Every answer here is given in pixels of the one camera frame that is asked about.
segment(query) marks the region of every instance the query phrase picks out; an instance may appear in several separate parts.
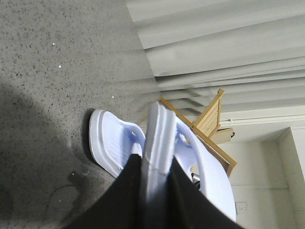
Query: white wall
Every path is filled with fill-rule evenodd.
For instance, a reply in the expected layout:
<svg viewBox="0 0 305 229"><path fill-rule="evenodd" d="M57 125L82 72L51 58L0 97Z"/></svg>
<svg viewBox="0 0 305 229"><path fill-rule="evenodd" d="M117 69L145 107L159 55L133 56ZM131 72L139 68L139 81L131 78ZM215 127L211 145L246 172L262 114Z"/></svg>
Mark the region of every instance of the white wall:
<svg viewBox="0 0 305 229"><path fill-rule="evenodd" d="M248 203L237 223L246 229L296 229L276 142L231 142L220 147L238 163L230 176L235 201Z"/></svg>
<svg viewBox="0 0 305 229"><path fill-rule="evenodd" d="M305 229L305 129L292 127L277 142L289 185L295 219L298 228Z"/></svg>

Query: wall socket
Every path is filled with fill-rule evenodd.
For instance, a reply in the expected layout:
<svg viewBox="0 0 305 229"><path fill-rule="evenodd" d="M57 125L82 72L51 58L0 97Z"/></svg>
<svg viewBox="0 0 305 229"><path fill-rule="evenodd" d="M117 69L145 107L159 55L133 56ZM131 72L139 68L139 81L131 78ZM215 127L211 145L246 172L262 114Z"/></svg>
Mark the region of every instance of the wall socket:
<svg viewBox="0 0 305 229"><path fill-rule="evenodd" d="M235 205L237 215L242 215L248 210L248 202L236 202Z"/></svg>

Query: black object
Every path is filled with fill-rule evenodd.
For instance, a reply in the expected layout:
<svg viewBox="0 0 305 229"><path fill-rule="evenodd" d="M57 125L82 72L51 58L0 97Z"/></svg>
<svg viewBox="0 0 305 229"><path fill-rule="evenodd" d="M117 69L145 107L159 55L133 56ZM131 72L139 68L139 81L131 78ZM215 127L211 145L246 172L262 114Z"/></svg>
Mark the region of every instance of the black object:
<svg viewBox="0 0 305 229"><path fill-rule="evenodd" d="M139 228L141 158L131 155L106 193L65 229ZM167 228L242 229L195 187L174 158L167 180Z"/></svg>

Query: wooden chair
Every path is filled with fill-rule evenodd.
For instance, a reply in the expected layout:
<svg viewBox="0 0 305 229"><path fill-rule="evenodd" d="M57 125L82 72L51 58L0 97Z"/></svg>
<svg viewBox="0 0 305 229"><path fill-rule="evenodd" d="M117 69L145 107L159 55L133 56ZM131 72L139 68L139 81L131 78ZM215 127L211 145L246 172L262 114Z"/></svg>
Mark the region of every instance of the wooden chair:
<svg viewBox="0 0 305 229"><path fill-rule="evenodd" d="M205 145L207 150L222 164L229 176L237 163L210 139L220 127L219 120L223 94L224 90L219 89L217 96L193 123L191 123L181 112L174 108L173 105L164 98L160 99L160 102L168 109L174 111L177 117L192 129L200 141Z"/></svg>

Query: speckled floor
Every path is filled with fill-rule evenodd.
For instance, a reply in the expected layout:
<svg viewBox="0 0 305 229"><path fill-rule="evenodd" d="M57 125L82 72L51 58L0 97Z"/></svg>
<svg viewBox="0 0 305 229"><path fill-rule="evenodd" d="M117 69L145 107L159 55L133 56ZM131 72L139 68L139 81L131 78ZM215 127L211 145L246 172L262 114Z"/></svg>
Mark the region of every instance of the speckled floor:
<svg viewBox="0 0 305 229"><path fill-rule="evenodd" d="M136 121L157 84L123 0L1 0L0 63L0 228L60 228L113 182L92 110Z"/></svg>

